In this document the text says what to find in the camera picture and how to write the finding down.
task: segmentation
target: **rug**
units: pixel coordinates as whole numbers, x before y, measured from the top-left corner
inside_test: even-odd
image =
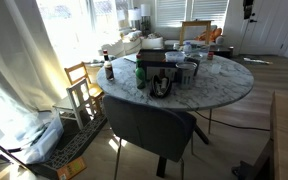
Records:
[[[98,116],[79,130],[76,121],[66,120],[63,123],[64,133],[50,159],[44,163],[31,164],[29,167],[37,175],[58,179],[56,170],[81,156],[106,122],[105,116]]]

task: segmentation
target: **table leg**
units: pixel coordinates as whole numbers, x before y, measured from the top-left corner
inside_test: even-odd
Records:
[[[156,171],[156,176],[164,178],[166,162],[167,162],[167,159],[160,156],[160,159],[158,160],[158,167],[157,167],[157,171]]]
[[[195,125],[194,131],[196,132],[196,134],[202,139],[202,141],[205,144],[209,143],[208,138],[206,137],[206,135],[203,133],[203,131],[197,126]]]

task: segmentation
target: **chair backrest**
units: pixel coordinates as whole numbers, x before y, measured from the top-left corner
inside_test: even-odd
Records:
[[[71,84],[75,84],[76,82],[81,81],[83,78],[85,78],[89,84],[91,83],[83,62],[69,68],[64,68],[64,70]]]
[[[194,128],[187,133],[185,120],[177,114],[110,95],[103,104],[116,136],[175,162],[182,157]]]
[[[66,91],[74,110],[84,109],[86,104],[92,104],[85,78],[66,88]]]

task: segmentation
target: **glass bottle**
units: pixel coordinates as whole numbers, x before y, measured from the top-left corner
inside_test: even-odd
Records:
[[[108,53],[107,50],[103,50],[103,55],[104,55],[104,69],[105,69],[105,74],[106,74],[106,79],[108,80],[113,80],[114,79],[114,73],[113,73],[113,66],[108,58]]]
[[[136,55],[136,70],[135,70],[135,76],[136,76],[136,87],[138,89],[145,88],[145,71],[142,68],[142,61],[141,61],[141,54]]]

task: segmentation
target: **wooden chair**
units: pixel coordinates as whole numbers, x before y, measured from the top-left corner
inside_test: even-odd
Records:
[[[95,83],[92,83],[85,64],[83,62],[74,65],[72,67],[69,68],[64,68],[66,75],[68,77],[68,80],[70,81],[71,85],[75,84],[76,82],[81,81],[83,78],[85,78],[87,80],[88,83],[88,88],[89,88],[89,94],[91,96],[91,99],[94,101],[95,103],[95,110],[96,113],[98,113],[99,115],[102,114],[102,109],[101,109],[101,99],[104,96],[104,92],[103,90]]]

